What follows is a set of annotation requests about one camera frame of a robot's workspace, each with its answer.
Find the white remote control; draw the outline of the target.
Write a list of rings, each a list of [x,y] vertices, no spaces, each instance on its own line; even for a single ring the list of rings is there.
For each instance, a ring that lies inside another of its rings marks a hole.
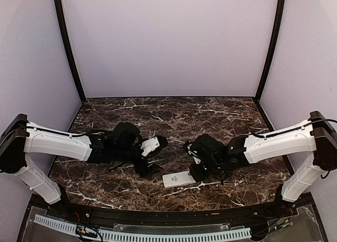
[[[180,187],[196,183],[188,171],[163,175],[162,180],[165,188]]]

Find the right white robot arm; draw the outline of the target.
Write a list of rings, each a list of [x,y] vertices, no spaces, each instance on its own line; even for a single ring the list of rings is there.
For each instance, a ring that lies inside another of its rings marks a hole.
[[[234,137],[227,145],[208,134],[193,142],[185,142],[184,150],[195,162],[190,175],[202,182],[211,175],[233,171],[262,160],[293,153],[307,152],[308,156],[296,172],[279,188],[279,198],[269,205],[269,214],[281,217],[289,209],[289,202],[300,195],[325,172],[336,169],[336,130],[333,121],[319,111],[310,118],[288,128],[264,134]]]

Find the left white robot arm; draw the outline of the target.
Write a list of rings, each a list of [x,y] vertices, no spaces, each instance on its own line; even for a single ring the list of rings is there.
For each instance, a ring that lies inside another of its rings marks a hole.
[[[30,122],[19,114],[1,135],[1,172],[20,178],[39,194],[63,219],[74,215],[74,206],[60,185],[53,182],[32,161],[31,153],[68,157],[90,164],[132,164],[135,172],[146,177],[159,171],[148,159],[168,145],[163,136],[142,138],[140,130],[128,122],[119,122],[112,131],[67,133]]]

